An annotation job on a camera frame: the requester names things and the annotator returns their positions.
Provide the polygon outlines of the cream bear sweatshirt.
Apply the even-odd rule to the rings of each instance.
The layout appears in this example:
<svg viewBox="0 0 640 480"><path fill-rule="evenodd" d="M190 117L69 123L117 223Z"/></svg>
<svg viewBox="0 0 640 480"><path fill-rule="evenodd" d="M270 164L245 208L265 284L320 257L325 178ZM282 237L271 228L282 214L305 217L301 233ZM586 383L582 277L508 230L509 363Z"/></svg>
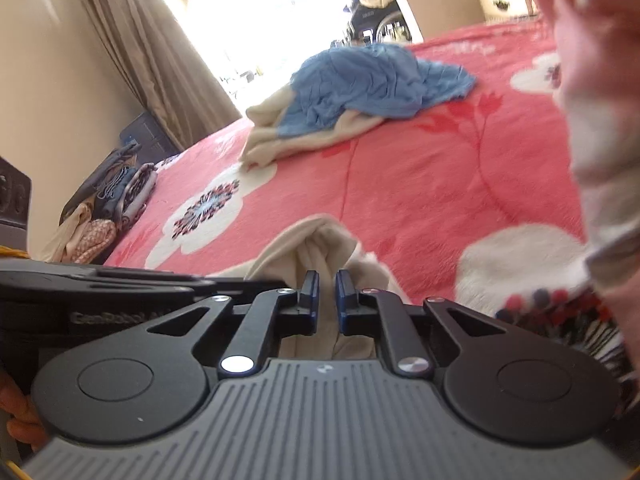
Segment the cream bear sweatshirt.
<svg viewBox="0 0 640 480"><path fill-rule="evenodd" d="M299 360L364 360L375 357L374 342L366 336L347 337L338 330L334 306L334 278L345 269L359 289L389 290L409 298L388 266L367 252L356 237L336 219L318 214L300 220L281 232L257 258L220 271L224 278L280 280L292 288L302 286L305 274L320 278L318 326L314 335L284 338L278 356Z"/></svg>

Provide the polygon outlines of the beige folded clothes pile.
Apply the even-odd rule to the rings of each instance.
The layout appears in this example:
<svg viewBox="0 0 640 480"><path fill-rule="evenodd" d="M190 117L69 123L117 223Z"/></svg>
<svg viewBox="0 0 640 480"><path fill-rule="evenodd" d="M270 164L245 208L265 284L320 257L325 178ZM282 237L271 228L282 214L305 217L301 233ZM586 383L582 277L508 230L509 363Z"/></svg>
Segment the beige folded clothes pile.
<svg viewBox="0 0 640 480"><path fill-rule="evenodd" d="M92 205L81 203L58 226L34 259L48 263L93 263L118 234L114 221L93 219Z"/></svg>

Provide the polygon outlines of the dark folded clothes stack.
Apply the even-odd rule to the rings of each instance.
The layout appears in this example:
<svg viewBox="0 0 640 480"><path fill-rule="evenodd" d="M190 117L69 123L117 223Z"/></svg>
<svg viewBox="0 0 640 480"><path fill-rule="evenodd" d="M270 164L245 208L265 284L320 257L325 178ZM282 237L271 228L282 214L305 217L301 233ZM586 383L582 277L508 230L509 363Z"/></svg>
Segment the dark folded clothes stack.
<svg viewBox="0 0 640 480"><path fill-rule="evenodd" d="M82 182L62 209L62 224L82 203L89 203L92 220L111 220L127 231L138 220L155 188L152 162L138 164L141 145L130 142L111 151Z"/></svg>

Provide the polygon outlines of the wheelchair with clothes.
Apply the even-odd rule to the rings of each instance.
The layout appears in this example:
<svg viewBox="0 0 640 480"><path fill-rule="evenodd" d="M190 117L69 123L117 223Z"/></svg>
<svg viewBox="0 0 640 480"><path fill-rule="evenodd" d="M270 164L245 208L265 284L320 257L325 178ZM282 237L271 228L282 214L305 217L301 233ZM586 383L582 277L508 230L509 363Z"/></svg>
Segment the wheelchair with clothes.
<svg viewBox="0 0 640 480"><path fill-rule="evenodd" d="M410 44L409 26L397 0L350 0L344 44Z"/></svg>

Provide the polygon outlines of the red floral bed blanket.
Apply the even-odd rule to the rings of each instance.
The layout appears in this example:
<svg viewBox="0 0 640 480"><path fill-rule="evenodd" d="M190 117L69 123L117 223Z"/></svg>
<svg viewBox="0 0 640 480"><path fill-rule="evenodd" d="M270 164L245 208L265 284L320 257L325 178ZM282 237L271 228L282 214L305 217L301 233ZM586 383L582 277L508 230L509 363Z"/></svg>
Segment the red floral bed blanket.
<svg viewBox="0 0 640 480"><path fill-rule="evenodd" d="M470 95L267 167L238 161L240 120L163 162L110 266L219 275L281 232L326 214L390 268L409 299L443 296L582 350L638 379L590 289L570 177L560 63L541 21L480 25L414 48L476 78Z"/></svg>

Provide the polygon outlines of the cream crumpled garment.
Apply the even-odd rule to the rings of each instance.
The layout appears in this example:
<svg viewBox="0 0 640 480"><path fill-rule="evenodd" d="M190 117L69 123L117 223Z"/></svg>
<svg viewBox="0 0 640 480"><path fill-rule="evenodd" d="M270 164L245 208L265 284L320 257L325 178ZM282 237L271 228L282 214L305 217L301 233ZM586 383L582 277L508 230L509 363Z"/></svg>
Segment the cream crumpled garment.
<svg viewBox="0 0 640 480"><path fill-rule="evenodd" d="M253 123L253 128L239 154L241 164L265 167L283 157L323 150L352 140L385 122L380 116L346 110L332 127L312 126L309 132L303 133L302 128L295 126L292 134L285 134L280 127L294 96L294 91L286 84L265 101L246 110L246 117Z"/></svg>

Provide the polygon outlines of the blue storage crate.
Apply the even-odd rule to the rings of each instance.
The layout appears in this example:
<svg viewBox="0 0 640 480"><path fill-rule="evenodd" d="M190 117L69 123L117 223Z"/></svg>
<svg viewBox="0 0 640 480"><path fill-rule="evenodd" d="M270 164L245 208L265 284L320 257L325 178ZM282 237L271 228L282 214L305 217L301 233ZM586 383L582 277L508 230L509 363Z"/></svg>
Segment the blue storage crate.
<svg viewBox="0 0 640 480"><path fill-rule="evenodd" d="M162 126L147 110L122 130L119 140L122 145L131 142L140 145L138 162L142 164L144 162L161 162L180 153Z"/></svg>

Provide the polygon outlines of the blue crumpled garment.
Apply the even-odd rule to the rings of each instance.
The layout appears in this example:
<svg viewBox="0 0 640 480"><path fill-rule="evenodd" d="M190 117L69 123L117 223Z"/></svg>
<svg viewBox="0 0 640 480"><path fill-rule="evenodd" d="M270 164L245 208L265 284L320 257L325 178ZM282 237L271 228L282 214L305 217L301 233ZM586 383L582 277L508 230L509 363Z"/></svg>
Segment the blue crumpled garment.
<svg viewBox="0 0 640 480"><path fill-rule="evenodd" d="M409 119L421 110L465 99L476 78L460 65L417 58L399 44L335 47L308 58L292 75L294 102L280 127L332 127L346 110Z"/></svg>

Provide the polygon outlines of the brown curtain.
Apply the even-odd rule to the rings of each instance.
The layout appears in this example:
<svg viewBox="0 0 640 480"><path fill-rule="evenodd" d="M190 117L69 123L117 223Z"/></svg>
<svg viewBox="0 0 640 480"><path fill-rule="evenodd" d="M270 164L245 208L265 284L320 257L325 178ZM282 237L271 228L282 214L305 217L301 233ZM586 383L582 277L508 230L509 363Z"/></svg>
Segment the brown curtain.
<svg viewBox="0 0 640 480"><path fill-rule="evenodd" d="M241 118L164 0L81 0L125 84L177 148Z"/></svg>

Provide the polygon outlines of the white bedside cabinet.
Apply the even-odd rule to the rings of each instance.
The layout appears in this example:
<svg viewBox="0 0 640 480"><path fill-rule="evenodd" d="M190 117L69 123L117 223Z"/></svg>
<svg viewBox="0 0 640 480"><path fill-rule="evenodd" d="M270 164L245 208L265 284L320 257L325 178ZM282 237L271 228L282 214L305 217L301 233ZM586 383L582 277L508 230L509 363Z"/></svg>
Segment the white bedside cabinet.
<svg viewBox="0 0 640 480"><path fill-rule="evenodd" d="M478 0L486 23L501 23L538 14L534 0Z"/></svg>

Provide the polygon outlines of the person in pink sleeve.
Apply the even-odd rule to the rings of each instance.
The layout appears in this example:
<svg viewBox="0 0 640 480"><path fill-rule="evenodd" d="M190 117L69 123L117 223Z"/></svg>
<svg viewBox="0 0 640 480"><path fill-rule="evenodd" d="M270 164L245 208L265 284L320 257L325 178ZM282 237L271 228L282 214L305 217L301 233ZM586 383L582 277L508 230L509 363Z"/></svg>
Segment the person in pink sleeve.
<svg viewBox="0 0 640 480"><path fill-rule="evenodd" d="M639 0L536 0L560 57L558 103L594 288L639 361Z"/></svg>

